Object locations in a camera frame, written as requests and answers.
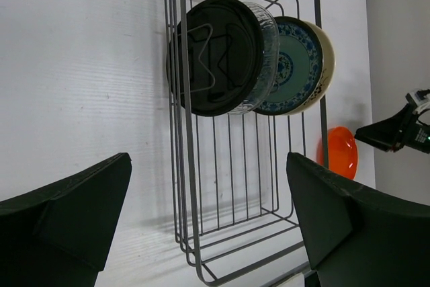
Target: dish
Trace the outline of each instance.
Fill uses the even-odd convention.
[[[280,35],[273,16],[257,3],[245,3],[258,19],[264,39],[263,67],[258,80],[247,98],[230,114],[244,114],[258,107],[270,94],[277,75],[277,60],[280,49]]]
[[[264,57],[263,32],[253,11],[238,0],[206,0],[187,13],[187,28],[191,112],[219,116],[247,102]],[[180,42],[180,23],[176,32]],[[168,65],[173,60],[172,48],[171,42]],[[178,52],[176,78],[169,72],[173,69],[168,69],[167,78],[173,93],[176,82],[171,80],[179,80],[185,106],[181,46]]]
[[[276,17],[279,30],[279,61],[274,86],[259,114],[292,114],[315,90],[323,71],[323,50],[309,25],[292,17]]]
[[[331,44],[330,38],[317,25],[312,24],[310,22],[305,23],[308,24],[309,27],[311,27],[315,34],[318,36],[318,40],[323,49],[322,57],[324,58],[324,62],[322,64],[323,68],[318,85],[316,86],[310,97],[300,107],[293,111],[294,114],[303,112],[304,110],[310,108],[312,105],[314,105],[316,102],[320,101],[323,98],[323,96],[329,89],[336,67],[335,50],[333,49],[333,45]]]
[[[346,127],[329,130],[329,169],[343,177],[354,179],[358,166],[358,150],[354,135]],[[316,160],[324,165],[323,146],[320,142]]]

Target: patterned bowl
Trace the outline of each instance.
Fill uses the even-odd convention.
[[[275,84],[259,114],[295,114],[314,93],[323,71],[323,48],[314,30],[292,17],[276,17],[279,30],[279,60]]]
[[[320,101],[327,90],[329,89],[331,80],[333,79],[333,74],[335,73],[336,67],[336,58],[335,51],[331,44],[330,38],[327,34],[319,28],[317,25],[312,24],[310,22],[305,22],[312,28],[315,34],[318,36],[318,39],[322,46],[322,55],[324,57],[324,63],[322,64],[322,74],[318,85],[316,86],[314,92],[310,95],[310,97],[297,109],[292,111],[292,114],[297,114],[303,112],[304,110],[313,106],[316,102]]]

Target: gray wall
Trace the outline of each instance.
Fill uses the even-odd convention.
[[[368,0],[374,122],[391,117],[414,88],[430,88],[430,0]],[[375,150],[376,187],[430,204],[430,156]]]

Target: gray dish rack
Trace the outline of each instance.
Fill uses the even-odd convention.
[[[166,45],[173,53],[173,59],[167,57],[167,71],[173,75],[169,111],[175,240],[199,279],[208,286],[219,286],[304,247],[294,204],[291,197],[286,198],[286,156],[279,152],[280,145],[285,145],[277,133],[280,128],[288,131],[285,138],[291,151],[291,119],[300,118],[306,155],[306,113],[267,117],[251,112],[215,118],[191,113],[187,51],[181,51],[181,60],[178,57],[179,46],[187,48],[187,38],[181,37],[179,44],[175,30],[179,22],[187,30],[186,13],[199,1],[203,0],[165,0]],[[257,1],[268,9],[277,7],[282,15],[288,13],[281,0]],[[300,18],[300,0],[293,1]],[[321,27],[320,0],[312,5],[314,22]],[[180,93],[179,64],[184,93]],[[320,101],[320,121],[327,166],[325,97]],[[243,265],[244,259],[249,263]],[[305,262],[283,277],[309,271]]]

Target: red bowl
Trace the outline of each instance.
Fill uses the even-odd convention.
[[[316,160],[324,165],[322,143],[318,145]],[[329,130],[329,169],[343,177],[354,179],[358,166],[358,150],[354,135],[345,127]]]

